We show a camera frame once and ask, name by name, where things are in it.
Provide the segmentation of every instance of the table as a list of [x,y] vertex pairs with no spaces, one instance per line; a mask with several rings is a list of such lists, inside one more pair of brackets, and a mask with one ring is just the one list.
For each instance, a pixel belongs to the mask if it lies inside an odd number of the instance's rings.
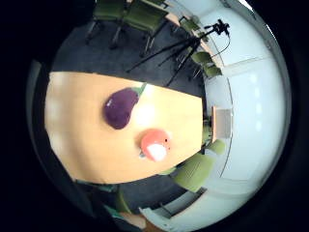
[[[45,99],[45,128],[51,148],[73,179],[117,184],[147,178],[201,149],[202,100],[148,84],[128,125],[114,130],[102,107],[114,92],[138,81],[83,72],[52,72]],[[165,160],[139,157],[139,143],[151,128],[166,130],[171,150]]]
[[230,138],[232,136],[232,109],[213,106],[212,117],[212,142],[217,138]]

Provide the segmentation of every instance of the tripod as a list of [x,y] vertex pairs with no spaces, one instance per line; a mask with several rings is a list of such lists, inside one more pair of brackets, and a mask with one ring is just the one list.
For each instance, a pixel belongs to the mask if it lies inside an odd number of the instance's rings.
[[199,47],[201,40],[203,38],[205,38],[207,35],[215,32],[218,35],[221,35],[222,32],[225,32],[225,34],[230,37],[230,33],[228,31],[228,28],[230,27],[230,25],[228,23],[223,23],[221,19],[218,19],[217,23],[214,23],[214,25],[210,25],[210,26],[206,26],[204,27],[204,29],[209,29],[212,28],[209,32],[207,32],[206,34],[201,35],[200,37],[195,37],[195,36],[191,36],[188,39],[179,41],[177,43],[168,45],[163,47],[161,50],[159,50],[158,52],[154,53],[153,55],[150,55],[149,57],[146,57],[144,59],[142,59],[140,62],[138,62],[137,64],[135,64],[131,69],[127,70],[126,72],[129,73],[132,70],[134,70],[135,68],[139,67],[140,65],[144,64],[145,62],[149,61],[150,59],[152,59],[153,57],[155,57],[156,55],[170,50],[175,46],[180,46],[181,47],[179,49],[177,49],[174,53],[172,53],[171,55],[169,55],[168,57],[166,57],[161,63],[158,64],[158,66],[160,67],[161,65],[163,65],[166,61],[168,61],[169,59],[171,59],[172,57],[177,57],[179,56],[184,50],[188,49],[189,47],[191,47],[192,49],[190,50],[190,52],[185,56],[185,58],[182,60],[182,62],[179,64],[178,68],[175,70],[175,73],[173,74],[173,76],[171,77],[171,79],[167,82],[167,84],[165,84],[164,86],[167,87],[169,86],[173,80],[176,78],[176,75],[178,74],[178,72],[183,68],[185,62],[189,59],[189,57],[191,57],[191,55],[197,50],[197,48]]

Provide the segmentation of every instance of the green chair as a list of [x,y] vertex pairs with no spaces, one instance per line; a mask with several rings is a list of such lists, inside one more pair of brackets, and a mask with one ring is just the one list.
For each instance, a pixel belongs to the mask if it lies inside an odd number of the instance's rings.
[[176,167],[171,167],[171,168],[169,168],[165,171],[158,173],[158,175],[167,176],[167,175],[171,174],[172,172],[174,172],[175,170],[176,170]]
[[209,125],[203,125],[202,144],[211,140],[211,127]]
[[106,191],[106,192],[114,192],[117,188],[116,185],[95,184],[95,183],[85,182],[81,180],[75,180],[75,182],[79,185],[89,186],[89,187],[96,188],[98,190]]
[[165,3],[165,0],[147,0],[147,1],[148,2],[152,2],[152,3],[154,3],[154,4],[158,5],[158,6],[163,5],[164,9],[168,7],[168,5]]
[[134,226],[126,221],[124,217],[122,217],[118,210],[115,210],[107,205],[103,204],[103,207],[107,211],[107,213],[113,218],[116,225],[122,230],[122,231],[130,231],[130,232],[142,232],[140,228],[137,226]]
[[213,163],[213,158],[197,153],[179,168],[173,180],[184,189],[197,192],[210,175]]
[[131,210],[126,203],[125,198],[124,198],[124,194],[123,194],[123,192],[121,191],[120,188],[118,188],[116,194],[117,195],[116,195],[115,205],[116,205],[117,211],[131,214]]
[[[187,54],[190,53],[192,48],[187,49]],[[182,64],[186,55],[182,59],[180,57],[176,58],[177,68]],[[199,74],[202,73],[203,66],[205,64],[212,64],[211,55],[206,51],[197,51],[191,55],[191,60],[196,65],[196,68],[193,71],[193,75],[189,77],[189,80],[195,79]]]
[[206,149],[209,149],[218,155],[222,155],[225,151],[225,143],[220,139],[216,139],[213,143],[210,143]]
[[153,46],[155,36],[167,22],[165,16],[168,14],[163,8],[146,0],[134,0],[123,17],[123,23],[119,26],[112,43],[112,47],[117,46],[119,32],[124,24],[141,30],[148,34],[147,43],[141,56],[145,56],[147,51]]
[[[201,37],[201,36],[203,36],[203,35],[205,35],[205,32],[199,32],[199,33],[197,33],[197,37]],[[204,37],[202,40],[203,40],[205,43],[207,43],[210,39],[209,39],[208,37]]]
[[94,28],[103,21],[116,21],[120,23],[124,10],[126,8],[126,0],[98,0],[93,13],[93,22],[86,36],[86,44],[93,37]]
[[215,76],[222,75],[222,71],[216,65],[209,67],[209,64],[204,64],[203,70],[207,78],[213,78]]
[[199,74],[201,74],[205,65],[212,64],[211,55],[206,51],[197,51],[193,53],[191,59],[197,67],[194,69],[193,75],[189,78],[189,80],[195,79]]
[[192,17],[182,16],[179,22],[181,26],[175,26],[174,30],[172,31],[172,35],[176,34],[180,28],[182,28],[187,33],[187,35],[192,35],[192,31],[201,29],[198,25],[200,19],[196,15],[193,15]]

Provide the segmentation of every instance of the gray carpet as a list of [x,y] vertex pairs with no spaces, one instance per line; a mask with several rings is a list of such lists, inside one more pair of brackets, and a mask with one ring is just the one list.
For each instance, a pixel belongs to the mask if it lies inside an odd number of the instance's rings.
[[[75,28],[59,49],[52,70],[115,75],[147,81],[159,86],[168,82],[174,71],[174,60],[166,62],[160,68],[156,64],[171,54],[171,51],[165,52],[127,73],[126,70],[141,59],[139,53],[146,43],[142,39],[143,33],[129,27],[124,28],[125,32],[120,35],[119,47],[110,50],[109,45],[116,31],[116,24],[105,22],[104,25],[101,30],[99,27],[97,28],[95,36],[88,45],[85,44],[85,36],[89,24]],[[153,52],[180,39],[182,38],[171,36],[170,25],[167,24],[156,37]],[[196,79],[189,82],[188,76],[191,73],[192,69],[185,66],[170,88],[201,97],[203,95],[203,87],[200,86],[201,80]],[[184,193],[184,189],[178,187],[170,177],[158,175],[121,184],[121,187],[129,207],[135,213],[137,213],[138,207],[156,208],[159,203],[166,204]]]
[[[130,28],[124,28],[119,39],[119,47],[113,50],[109,45],[116,31],[117,25],[113,22],[104,22],[103,28],[97,27],[94,37],[88,45],[85,44],[89,24],[75,28],[59,49],[53,71],[74,71],[85,73],[101,73],[115,75],[163,86],[168,82],[174,72],[173,59],[160,68],[157,66],[171,51],[156,56],[151,61],[136,68],[130,73],[126,70],[141,60],[139,54],[143,50],[146,40],[143,33]],[[167,24],[156,36],[152,52],[158,51],[166,45],[177,42],[180,37],[172,37],[170,25]],[[194,96],[202,96],[200,79],[188,81],[192,69],[188,66],[181,70],[177,79],[170,85],[171,89],[178,90]]]
[[185,193],[170,177],[159,175],[121,184],[121,189],[127,205],[136,214],[138,207],[156,209],[159,203],[167,204]]

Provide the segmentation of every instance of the purple eggplant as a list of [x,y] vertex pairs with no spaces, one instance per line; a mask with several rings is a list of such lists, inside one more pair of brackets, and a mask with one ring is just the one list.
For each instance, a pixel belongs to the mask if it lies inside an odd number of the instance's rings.
[[124,128],[145,87],[146,83],[143,83],[140,88],[125,88],[112,94],[104,104],[106,123],[116,130]]

